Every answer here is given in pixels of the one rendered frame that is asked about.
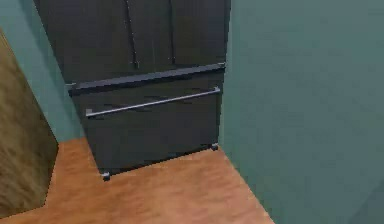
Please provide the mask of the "black fridge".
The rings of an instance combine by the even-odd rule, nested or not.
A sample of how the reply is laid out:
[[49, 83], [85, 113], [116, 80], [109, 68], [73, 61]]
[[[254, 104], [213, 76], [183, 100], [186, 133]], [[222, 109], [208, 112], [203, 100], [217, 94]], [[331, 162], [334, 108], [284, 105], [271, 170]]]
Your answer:
[[[33, 0], [97, 168], [111, 176], [217, 149], [230, 0]], [[92, 112], [221, 93], [87, 118]]]

